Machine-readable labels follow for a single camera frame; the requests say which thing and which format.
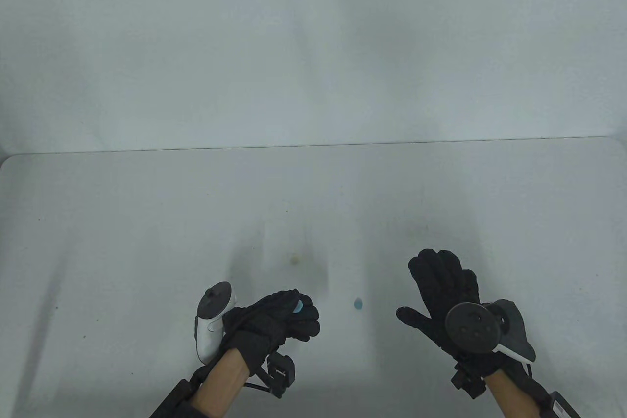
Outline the person's left hand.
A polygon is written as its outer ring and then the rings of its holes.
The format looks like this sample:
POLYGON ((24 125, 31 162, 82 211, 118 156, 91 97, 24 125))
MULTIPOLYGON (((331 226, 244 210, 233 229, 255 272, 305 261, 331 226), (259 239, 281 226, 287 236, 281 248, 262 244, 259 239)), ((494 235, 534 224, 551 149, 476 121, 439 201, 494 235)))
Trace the person's left hand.
POLYGON ((318 309, 299 290, 278 291, 222 317, 221 351, 239 351, 253 377, 286 339, 307 342, 320 333, 318 309))

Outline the person's right hand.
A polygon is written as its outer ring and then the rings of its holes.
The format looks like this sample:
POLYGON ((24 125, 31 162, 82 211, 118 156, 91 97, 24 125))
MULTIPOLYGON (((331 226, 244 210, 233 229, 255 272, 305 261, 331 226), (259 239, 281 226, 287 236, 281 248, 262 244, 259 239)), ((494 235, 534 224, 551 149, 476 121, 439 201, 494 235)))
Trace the person's right hand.
POLYGON ((507 357, 501 353, 471 354, 463 352, 448 337, 445 318, 458 304, 479 304, 479 286, 476 274, 461 267, 456 255, 447 250, 436 252, 426 248, 408 262, 421 299, 429 316, 403 306, 396 310, 396 317, 403 324, 421 331, 441 350, 450 355, 464 369, 481 378, 486 378, 506 364, 507 357))

